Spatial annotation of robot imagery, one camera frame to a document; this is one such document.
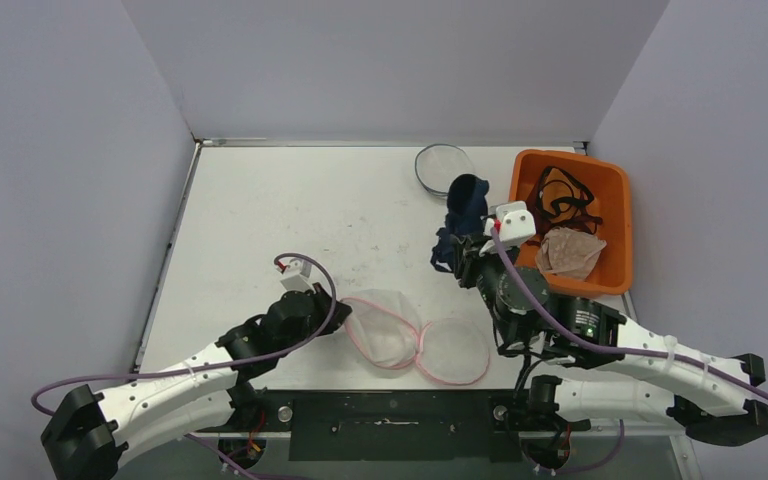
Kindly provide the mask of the pink-trimmed mesh laundry bag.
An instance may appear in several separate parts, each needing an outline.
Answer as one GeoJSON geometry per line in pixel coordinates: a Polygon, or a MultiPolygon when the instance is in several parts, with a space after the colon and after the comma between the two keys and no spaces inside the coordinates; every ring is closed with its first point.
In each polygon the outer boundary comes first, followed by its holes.
{"type": "Polygon", "coordinates": [[[403,293],[392,290],[363,290],[341,302],[351,308],[346,334],[377,368],[415,368],[446,386],[473,385],[489,370],[489,343],[470,321],[424,320],[403,293]]]}

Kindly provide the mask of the red bra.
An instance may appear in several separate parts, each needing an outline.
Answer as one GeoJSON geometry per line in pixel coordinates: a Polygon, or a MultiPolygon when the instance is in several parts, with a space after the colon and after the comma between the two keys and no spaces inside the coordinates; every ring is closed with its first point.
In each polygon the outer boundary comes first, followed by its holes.
{"type": "Polygon", "coordinates": [[[540,246],[545,235],[557,228],[567,228],[575,231],[595,235],[598,227],[603,224],[603,219],[589,214],[576,215],[567,219],[547,218],[538,215],[535,218],[535,235],[526,241],[529,246],[540,246]]]}

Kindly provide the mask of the blue-trimmed mesh laundry bag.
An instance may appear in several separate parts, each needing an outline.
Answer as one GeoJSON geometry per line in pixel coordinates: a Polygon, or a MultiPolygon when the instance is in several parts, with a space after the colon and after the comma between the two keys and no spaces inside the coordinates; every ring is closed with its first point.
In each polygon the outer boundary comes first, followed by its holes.
{"type": "Polygon", "coordinates": [[[464,174],[474,174],[469,155],[460,147],[434,143],[422,148],[414,158],[414,174],[429,194],[445,198],[451,183],[464,174]]]}

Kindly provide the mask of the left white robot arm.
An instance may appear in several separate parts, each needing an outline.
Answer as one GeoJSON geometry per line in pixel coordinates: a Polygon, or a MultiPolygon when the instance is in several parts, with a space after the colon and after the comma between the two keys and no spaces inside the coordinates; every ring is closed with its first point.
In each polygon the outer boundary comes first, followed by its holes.
{"type": "Polygon", "coordinates": [[[257,420],[252,379],[351,315],[320,284],[290,291],[269,309],[160,372],[92,390],[83,381],[61,400],[41,435],[58,479],[111,479],[142,453],[193,431],[257,420]]]}

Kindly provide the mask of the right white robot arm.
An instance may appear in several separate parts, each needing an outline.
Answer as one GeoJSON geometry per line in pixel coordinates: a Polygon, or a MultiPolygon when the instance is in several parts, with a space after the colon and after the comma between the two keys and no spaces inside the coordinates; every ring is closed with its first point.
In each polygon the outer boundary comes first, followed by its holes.
{"type": "Polygon", "coordinates": [[[765,379],[761,357],[707,355],[658,335],[623,312],[584,297],[553,293],[534,268],[509,272],[483,253],[483,234],[450,236],[458,284],[476,289],[492,319],[498,353],[563,368],[609,374],[575,380],[521,373],[525,414],[537,428],[556,422],[636,419],[680,427],[697,441],[736,447],[768,435],[768,405],[754,388],[765,379]]]}

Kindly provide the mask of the navy blue bra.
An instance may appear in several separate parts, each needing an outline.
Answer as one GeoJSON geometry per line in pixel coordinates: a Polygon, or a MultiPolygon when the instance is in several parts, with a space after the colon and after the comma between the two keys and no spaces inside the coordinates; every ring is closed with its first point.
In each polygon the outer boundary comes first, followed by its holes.
{"type": "Polygon", "coordinates": [[[431,250],[430,263],[442,273],[452,273],[455,262],[453,236],[466,236],[484,231],[483,219],[488,215],[487,180],[474,174],[461,174],[450,184],[444,224],[436,231],[437,243],[431,250]]]}

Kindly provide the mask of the orange and black bra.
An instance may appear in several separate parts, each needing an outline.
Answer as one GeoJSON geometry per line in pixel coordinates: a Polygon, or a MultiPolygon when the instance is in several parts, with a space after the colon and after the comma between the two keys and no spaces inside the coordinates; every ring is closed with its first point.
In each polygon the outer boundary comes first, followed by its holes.
{"type": "Polygon", "coordinates": [[[560,167],[545,167],[533,193],[535,218],[538,215],[559,219],[582,214],[592,215],[588,208],[595,201],[594,194],[581,181],[560,167]]]}

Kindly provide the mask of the beige lace bra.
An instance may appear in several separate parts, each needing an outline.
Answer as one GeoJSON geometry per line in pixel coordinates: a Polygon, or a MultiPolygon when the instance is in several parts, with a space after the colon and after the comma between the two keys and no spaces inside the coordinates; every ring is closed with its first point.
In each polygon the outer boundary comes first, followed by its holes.
{"type": "Polygon", "coordinates": [[[597,236],[566,227],[549,230],[535,255],[538,270],[584,281],[595,270],[607,242],[597,236]]]}

